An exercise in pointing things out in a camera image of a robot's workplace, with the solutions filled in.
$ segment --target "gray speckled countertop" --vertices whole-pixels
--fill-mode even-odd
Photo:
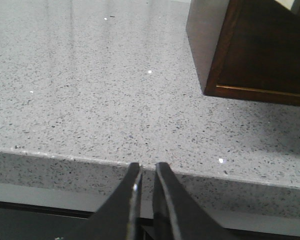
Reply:
[[[168,162],[203,205],[300,218],[300,107],[202,95],[189,6],[0,0],[0,183],[107,194]],[[207,75],[226,7],[203,13]]]

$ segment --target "quartz countertop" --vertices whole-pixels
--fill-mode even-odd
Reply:
[[[243,195],[247,206],[231,210],[280,215],[289,205],[298,213],[283,215],[300,218],[300,107],[204,96],[186,34],[189,7],[0,0],[0,183],[93,192],[90,178],[102,174],[90,169],[116,182],[128,163],[151,175],[168,162],[198,198],[203,180],[238,195],[266,188],[281,194],[277,211],[262,212],[258,199],[248,207]],[[207,1],[202,13],[210,16],[207,76],[226,8]],[[226,208],[222,196],[211,205]]]

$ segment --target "wooden cabinet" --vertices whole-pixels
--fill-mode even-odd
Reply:
[[[204,2],[192,0],[187,22],[204,94],[300,106],[300,0],[294,9],[275,0],[230,0],[208,78],[201,62]]]

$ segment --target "dark wood cabinet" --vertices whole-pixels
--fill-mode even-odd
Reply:
[[[202,77],[204,0],[192,0],[187,33],[205,95],[300,106],[300,0],[230,0],[208,78]]]

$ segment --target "countertop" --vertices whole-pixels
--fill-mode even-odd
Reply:
[[[189,7],[0,0],[0,183],[107,195],[139,162],[150,198],[168,162],[204,207],[300,218],[300,107],[204,96]],[[202,13],[207,76],[226,8]]]

